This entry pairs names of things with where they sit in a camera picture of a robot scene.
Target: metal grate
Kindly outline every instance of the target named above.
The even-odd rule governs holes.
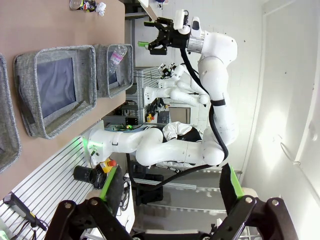
[[[87,166],[81,137],[73,139],[63,150],[45,161],[26,177],[12,192],[34,213],[38,219],[50,224],[57,205],[63,200],[73,200],[77,204],[84,201],[92,184],[76,181],[73,177],[75,166]],[[0,201],[0,217],[13,235],[16,235],[25,220],[10,207]],[[35,228],[38,240],[45,238],[45,232]],[[18,239],[31,239],[30,225]]]
[[[137,118],[138,124],[145,122],[144,89],[146,87],[157,88],[162,74],[158,67],[135,68],[133,71],[134,83],[125,91],[125,98],[129,104],[122,105],[122,110],[128,110],[128,114],[107,115],[103,118],[105,123],[126,124],[126,118]]]

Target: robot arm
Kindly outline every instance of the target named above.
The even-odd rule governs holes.
[[[227,93],[229,78],[227,66],[237,58],[236,41],[224,34],[202,30],[197,17],[193,19],[189,32],[186,31],[188,28],[184,29],[184,25],[182,26],[184,30],[175,29],[173,21],[166,18],[158,18],[154,23],[148,22],[145,25],[159,29],[158,38],[148,46],[151,54],[165,55],[167,46],[179,48],[181,51],[187,48],[190,52],[201,54],[198,62],[200,83],[192,80],[190,86],[192,89],[203,87],[201,90],[208,93],[212,105],[210,112],[214,112],[214,115],[210,117],[211,120],[214,119],[215,129],[207,127],[203,133],[202,142],[185,142],[174,139],[166,143],[162,143],[162,132],[155,128],[138,133],[93,131],[88,142],[89,152],[93,152],[92,149],[94,149],[98,153],[92,156],[93,163],[104,161],[112,152],[133,153],[136,151],[136,160],[144,166],[165,161],[219,165],[225,159],[226,152],[223,144],[228,146],[233,143],[239,131]],[[175,71],[174,78],[178,81],[179,76],[186,72],[182,67]],[[159,92],[162,90],[169,96],[172,94],[170,88],[156,89]]]
[[[171,98],[194,107],[198,104],[205,105],[209,102],[208,94],[195,83],[185,66],[178,65],[170,72],[172,72],[171,78],[159,80],[158,88],[147,86],[144,89],[145,105],[151,104],[156,98]],[[190,77],[190,82],[187,83],[181,80],[183,74],[187,74]],[[183,90],[190,93],[198,93],[199,96],[190,95]]]

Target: table surface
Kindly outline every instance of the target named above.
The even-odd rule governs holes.
[[[28,136],[13,83],[13,59],[18,54],[74,45],[118,44],[125,41],[125,6],[104,0],[105,15],[72,11],[69,0],[3,1],[0,7],[0,53],[7,61],[14,115],[22,144],[20,158],[0,173],[0,199],[40,164],[100,118],[121,105],[126,94],[100,98],[96,107],[54,139]]]

